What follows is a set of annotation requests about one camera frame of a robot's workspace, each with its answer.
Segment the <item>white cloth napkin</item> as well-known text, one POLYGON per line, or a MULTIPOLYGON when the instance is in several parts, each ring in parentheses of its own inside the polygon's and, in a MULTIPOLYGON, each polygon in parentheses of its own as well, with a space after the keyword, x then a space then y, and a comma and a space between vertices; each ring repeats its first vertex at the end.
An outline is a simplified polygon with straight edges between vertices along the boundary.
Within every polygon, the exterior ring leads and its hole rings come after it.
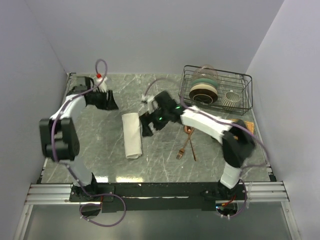
POLYGON ((123 114, 124 151, 127 159, 137 159, 142 152, 140 118, 137 112, 123 114))

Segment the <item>rose gold fork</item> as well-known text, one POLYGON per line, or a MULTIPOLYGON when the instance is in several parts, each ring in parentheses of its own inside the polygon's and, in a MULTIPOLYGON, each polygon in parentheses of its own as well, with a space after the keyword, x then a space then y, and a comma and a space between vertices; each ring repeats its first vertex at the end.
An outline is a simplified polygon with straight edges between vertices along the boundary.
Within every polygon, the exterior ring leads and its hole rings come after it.
POLYGON ((183 157, 183 155, 185 153, 185 148, 186 148, 188 142, 190 142, 191 136, 192 136, 192 134, 194 132, 194 128, 189 127, 189 126, 184 126, 183 130, 187 134, 187 139, 185 140, 185 142, 183 144, 183 147, 179 149, 179 151, 178 151, 178 153, 176 155, 176 159, 177 160, 180 160, 183 157))

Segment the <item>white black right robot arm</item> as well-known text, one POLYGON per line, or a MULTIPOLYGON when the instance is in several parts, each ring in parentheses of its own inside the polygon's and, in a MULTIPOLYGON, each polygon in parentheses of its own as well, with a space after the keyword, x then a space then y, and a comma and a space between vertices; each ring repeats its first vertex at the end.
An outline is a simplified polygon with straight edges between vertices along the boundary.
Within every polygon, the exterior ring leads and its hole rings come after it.
POLYGON ((222 119, 195 105, 177 102, 167 91, 156 96, 143 95, 141 101, 147 106, 147 111, 139 117, 143 137, 151 137, 153 130, 160 131, 172 122, 203 132, 220 143, 224 169, 216 191, 223 199, 232 198, 236 194, 244 162, 256 147, 254 136, 245 123, 222 119))

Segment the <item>rose gold spoon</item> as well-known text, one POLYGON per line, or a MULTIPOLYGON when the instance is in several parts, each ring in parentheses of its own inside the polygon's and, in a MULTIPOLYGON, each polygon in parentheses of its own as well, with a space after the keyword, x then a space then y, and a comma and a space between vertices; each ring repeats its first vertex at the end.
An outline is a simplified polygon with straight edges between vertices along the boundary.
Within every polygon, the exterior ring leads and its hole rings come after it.
MULTIPOLYGON (((183 129, 184 129, 184 132, 186 134, 190 135, 190 136, 192 135, 192 133, 194 131, 194 128, 192 128, 190 126, 186 126, 186 125, 183 127, 183 129)), ((197 157, 196 157, 196 154, 195 154, 195 150, 194 150, 194 146, 193 146, 191 138, 189 138, 189 143, 190 143, 190 147, 191 147, 191 150, 192 150, 193 159, 196 162, 197 161, 197 157)))

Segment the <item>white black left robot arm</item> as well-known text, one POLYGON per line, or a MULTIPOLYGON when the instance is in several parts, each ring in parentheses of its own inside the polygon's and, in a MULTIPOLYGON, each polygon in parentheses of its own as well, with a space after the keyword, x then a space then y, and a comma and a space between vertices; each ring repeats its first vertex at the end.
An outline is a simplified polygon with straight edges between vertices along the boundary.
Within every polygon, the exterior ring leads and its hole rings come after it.
POLYGON ((107 89, 107 77, 97 75, 96 79, 85 76, 85 84, 74 86, 66 95, 59 110, 39 122, 42 153, 46 158, 64 166, 73 177, 72 193, 77 197, 94 201, 99 188, 94 174, 79 158, 80 141, 75 121, 87 106, 99 110, 117 110, 112 90, 107 89))

